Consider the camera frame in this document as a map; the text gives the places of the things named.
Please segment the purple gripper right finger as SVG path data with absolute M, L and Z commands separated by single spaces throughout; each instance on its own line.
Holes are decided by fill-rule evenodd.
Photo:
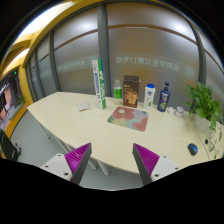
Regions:
M 136 143 L 133 144 L 132 153 L 143 185 L 148 185 L 179 170 L 169 157 L 159 156 Z

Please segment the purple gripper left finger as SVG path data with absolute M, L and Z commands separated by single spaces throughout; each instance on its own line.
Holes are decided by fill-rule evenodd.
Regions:
M 41 168 L 76 185 L 79 185 L 90 155 L 92 153 L 91 144 L 87 143 L 67 154 L 57 153 Z

